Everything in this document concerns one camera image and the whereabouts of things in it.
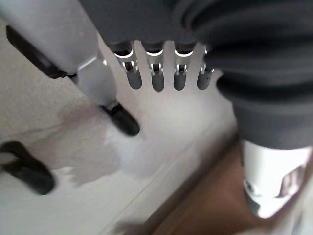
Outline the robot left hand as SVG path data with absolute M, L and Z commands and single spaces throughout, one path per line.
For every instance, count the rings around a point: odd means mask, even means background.
M 275 215 L 298 191 L 313 151 L 310 0 L 84 0 L 105 43 L 174 40 L 208 46 L 242 139 L 247 203 Z

